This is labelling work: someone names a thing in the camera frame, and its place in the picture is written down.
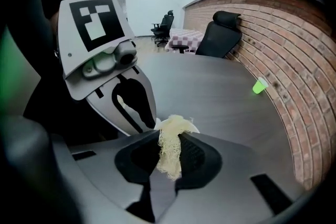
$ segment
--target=white gauze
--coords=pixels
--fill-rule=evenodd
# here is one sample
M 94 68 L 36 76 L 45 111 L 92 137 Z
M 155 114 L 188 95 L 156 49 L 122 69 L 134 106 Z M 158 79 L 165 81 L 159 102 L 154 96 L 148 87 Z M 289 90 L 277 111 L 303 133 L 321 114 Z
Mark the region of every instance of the white gauze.
M 168 120 L 160 125 L 158 144 L 161 150 L 156 167 L 160 172 L 167 173 L 171 180 L 177 180 L 181 173 L 179 134 L 192 130 L 191 121 L 185 120 L 179 115 L 170 115 Z

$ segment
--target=gray table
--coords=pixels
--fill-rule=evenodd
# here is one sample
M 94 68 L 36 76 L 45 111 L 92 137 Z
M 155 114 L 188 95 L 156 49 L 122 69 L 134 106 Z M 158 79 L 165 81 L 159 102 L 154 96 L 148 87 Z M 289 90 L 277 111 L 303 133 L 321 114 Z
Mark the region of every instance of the gray table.
M 295 180 L 284 125 L 266 93 L 254 94 L 256 79 L 240 63 L 187 54 L 153 54 L 140 64 L 148 76 L 157 117 L 193 118 L 203 134 L 252 148 L 268 175 L 292 199 L 303 187 Z

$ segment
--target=small table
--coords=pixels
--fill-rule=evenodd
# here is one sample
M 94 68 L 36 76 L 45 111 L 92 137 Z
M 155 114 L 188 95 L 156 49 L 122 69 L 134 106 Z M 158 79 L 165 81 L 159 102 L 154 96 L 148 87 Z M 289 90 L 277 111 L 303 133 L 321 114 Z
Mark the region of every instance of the small table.
M 171 28 L 169 34 L 170 40 L 164 47 L 166 51 L 176 51 L 171 48 L 172 45 L 187 45 L 189 50 L 186 51 L 195 52 L 204 37 L 199 31 L 179 28 Z
M 267 93 L 253 93 L 256 79 L 243 65 L 208 56 L 152 54 L 140 68 L 152 84 L 160 120 L 171 114 L 192 118 L 201 133 L 252 148 L 291 199 L 304 192 L 294 177 L 282 120 Z

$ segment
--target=chair headrest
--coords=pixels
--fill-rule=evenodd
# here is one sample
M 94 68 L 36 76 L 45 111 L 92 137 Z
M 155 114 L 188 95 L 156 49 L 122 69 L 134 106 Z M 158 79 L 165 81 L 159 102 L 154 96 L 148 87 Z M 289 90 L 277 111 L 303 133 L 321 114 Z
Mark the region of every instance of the chair headrest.
M 236 28 L 238 13 L 225 12 L 223 10 L 216 12 L 212 19 L 218 25 L 225 27 Z

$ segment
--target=floor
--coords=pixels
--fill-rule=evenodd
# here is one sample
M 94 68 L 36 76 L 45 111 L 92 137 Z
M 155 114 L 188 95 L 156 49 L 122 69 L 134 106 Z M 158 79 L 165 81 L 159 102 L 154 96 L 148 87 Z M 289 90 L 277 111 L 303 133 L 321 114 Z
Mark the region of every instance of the floor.
M 142 64 L 146 58 L 156 52 L 165 52 L 164 46 L 165 44 L 160 44 L 159 47 L 154 43 L 154 39 L 151 37 L 138 37 L 133 39 L 134 43 L 137 46 L 137 57 L 138 57 L 138 65 Z

